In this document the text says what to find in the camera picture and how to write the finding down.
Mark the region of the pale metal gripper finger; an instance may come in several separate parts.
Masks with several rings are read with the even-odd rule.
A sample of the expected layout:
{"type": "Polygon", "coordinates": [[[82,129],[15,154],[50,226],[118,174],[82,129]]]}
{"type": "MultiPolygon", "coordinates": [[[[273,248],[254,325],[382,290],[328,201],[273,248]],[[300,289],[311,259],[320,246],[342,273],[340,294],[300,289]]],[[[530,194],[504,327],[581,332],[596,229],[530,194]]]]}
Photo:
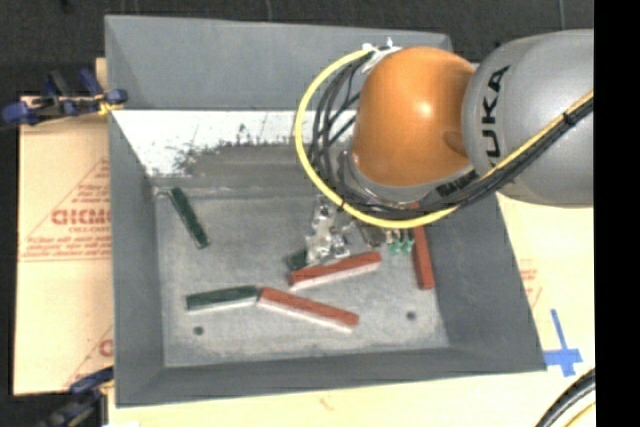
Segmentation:
{"type": "Polygon", "coordinates": [[[324,265],[327,262],[347,258],[350,250],[343,235],[318,236],[305,238],[307,266],[324,265]]]}
{"type": "Polygon", "coordinates": [[[314,203],[311,220],[311,234],[315,237],[329,238],[336,229],[336,205],[327,199],[317,198],[314,203]]]}

